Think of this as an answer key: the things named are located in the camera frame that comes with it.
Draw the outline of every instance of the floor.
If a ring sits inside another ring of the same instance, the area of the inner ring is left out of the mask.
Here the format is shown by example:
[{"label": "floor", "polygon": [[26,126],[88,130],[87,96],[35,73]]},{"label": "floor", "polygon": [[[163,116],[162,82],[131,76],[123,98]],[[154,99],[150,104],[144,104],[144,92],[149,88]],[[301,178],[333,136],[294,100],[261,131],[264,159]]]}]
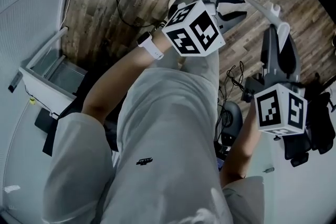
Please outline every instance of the floor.
[{"label": "floor", "polygon": [[[124,19],[129,23],[148,24],[164,18],[169,0],[120,0]],[[308,82],[318,72],[322,81],[336,73],[336,57],[331,47],[335,24],[318,0],[257,0],[273,2],[282,9],[280,17],[291,26],[301,59],[301,81]],[[244,77],[260,69],[263,32],[268,22],[249,4],[224,6],[222,11],[246,10],[248,17],[224,35],[226,45],[220,53],[221,84],[226,71],[239,61],[245,65]],[[148,29],[131,28],[118,17],[115,0],[72,0],[67,19],[68,35],[62,39],[62,49],[68,58],[85,69],[96,63],[117,61],[135,47],[137,37]],[[234,87],[229,99],[238,102],[246,114],[248,105],[240,101],[241,91]]]}]

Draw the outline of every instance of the white cable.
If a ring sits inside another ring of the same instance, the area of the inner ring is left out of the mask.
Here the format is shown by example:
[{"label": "white cable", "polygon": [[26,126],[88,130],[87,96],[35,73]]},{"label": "white cable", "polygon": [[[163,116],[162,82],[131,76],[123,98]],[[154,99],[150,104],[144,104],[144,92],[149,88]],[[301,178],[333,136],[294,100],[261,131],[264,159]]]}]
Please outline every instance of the white cable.
[{"label": "white cable", "polygon": [[62,21],[62,23],[61,23],[61,25],[60,25],[60,27],[59,27],[59,30],[61,29],[63,23],[65,22],[65,19],[67,18],[67,13],[68,13],[68,9],[69,9],[69,5],[70,5],[70,1],[71,1],[71,0],[69,0],[68,5],[67,5],[67,8],[65,9],[65,17],[64,17],[64,20]]}]

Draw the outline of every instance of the person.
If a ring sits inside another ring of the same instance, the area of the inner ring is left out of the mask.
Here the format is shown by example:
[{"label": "person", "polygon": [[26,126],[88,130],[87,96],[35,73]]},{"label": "person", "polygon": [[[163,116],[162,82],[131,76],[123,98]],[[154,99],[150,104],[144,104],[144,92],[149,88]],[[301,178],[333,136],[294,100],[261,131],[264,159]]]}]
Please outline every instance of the person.
[{"label": "person", "polygon": [[[218,51],[178,54],[160,31],[160,60],[136,47],[59,120],[47,178],[46,223],[262,223],[263,182],[245,178],[259,141],[251,104],[221,172],[214,150]],[[113,166],[103,123],[127,94]]]}]

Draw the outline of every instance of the forearm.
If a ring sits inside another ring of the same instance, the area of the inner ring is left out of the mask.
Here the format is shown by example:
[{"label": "forearm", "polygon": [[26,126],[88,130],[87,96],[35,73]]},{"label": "forearm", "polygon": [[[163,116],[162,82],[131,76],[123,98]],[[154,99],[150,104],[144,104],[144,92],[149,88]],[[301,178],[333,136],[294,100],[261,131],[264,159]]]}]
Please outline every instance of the forearm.
[{"label": "forearm", "polygon": [[259,140],[260,132],[258,131],[256,109],[254,103],[252,103],[243,127],[221,170],[220,183],[222,187],[245,178],[253,151]]},{"label": "forearm", "polygon": [[[162,52],[171,46],[160,31],[154,33],[153,42]],[[82,113],[93,116],[103,123],[143,70],[153,61],[154,58],[144,48],[137,47],[132,50],[92,87],[84,101]]]}]

